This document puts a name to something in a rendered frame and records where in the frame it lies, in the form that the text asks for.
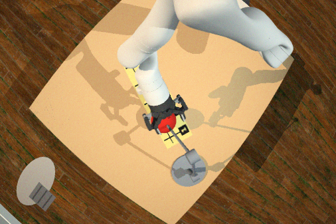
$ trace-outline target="gray disc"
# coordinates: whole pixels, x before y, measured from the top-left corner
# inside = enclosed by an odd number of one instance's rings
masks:
[[[49,158],[37,158],[31,161],[20,175],[17,182],[17,198],[23,205],[34,205],[29,197],[40,182],[48,190],[55,179],[55,166]]]
[[[194,182],[188,173],[188,169],[192,169],[192,166],[185,155],[183,155],[177,158],[174,162],[173,167],[171,168],[171,175],[173,176],[175,182],[179,185],[190,187],[200,183],[207,173],[205,163],[202,159],[195,164],[195,168],[198,171],[194,180],[197,178],[199,178],[199,180]]]

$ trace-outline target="red object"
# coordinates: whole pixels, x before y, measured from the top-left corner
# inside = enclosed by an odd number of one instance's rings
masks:
[[[176,116],[171,114],[170,116],[166,117],[166,119],[162,120],[157,128],[159,128],[161,133],[168,133],[170,130],[167,128],[167,125],[174,129],[176,125]]]

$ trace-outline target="yellow strip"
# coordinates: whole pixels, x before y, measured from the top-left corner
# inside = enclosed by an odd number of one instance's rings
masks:
[[[137,86],[137,80],[135,79],[135,71],[138,68],[139,67],[124,68],[125,71],[126,71],[126,74],[128,75],[128,78],[131,80],[131,83],[132,83],[132,85],[135,89],[136,89],[135,86]],[[147,114],[150,113],[151,109],[147,105],[143,95],[139,95],[137,93],[137,96],[141,100],[141,103],[143,104],[143,107],[146,109]],[[184,139],[187,139],[187,138],[192,136],[192,133],[189,130],[190,129],[189,129],[187,123],[182,121],[180,116],[176,116],[176,126],[174,127],[173,131],[181,139],[181,141],[183,141]],[[175,137],[172,135],[172,133],[161,133],[160,136],[161,136],[161,139],[163,140],[165,146],[167,147],[167,149],[174,146],[175,144],[179,144],[179,142],[175,139]]]

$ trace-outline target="brown hardwood floor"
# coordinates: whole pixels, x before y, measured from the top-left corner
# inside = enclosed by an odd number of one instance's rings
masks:
[[[21,223],[163,223],[29,110],[119,1],[0,0],[0,204]],[[295,61],[248,139],[179,223],[336,223],[336,0],[250,2],[291,39]],[[16,196],[21,172],[42,156],[56,166],[47,212]]]

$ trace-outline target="white robotic arm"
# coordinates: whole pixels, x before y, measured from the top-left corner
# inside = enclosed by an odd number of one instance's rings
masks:
[[[254,7],[240,9],[237,0],[156,0],[144,22],[118,49],[118,60],[124,67],[139,65],[135,73],[137,91],[152,112],[171,112],[177,100],[183,102],[170,97],[157,64],[157,50],[170,40],[179,21],[259,51],[273,68],[293,52],[292,42],[264,12]]]

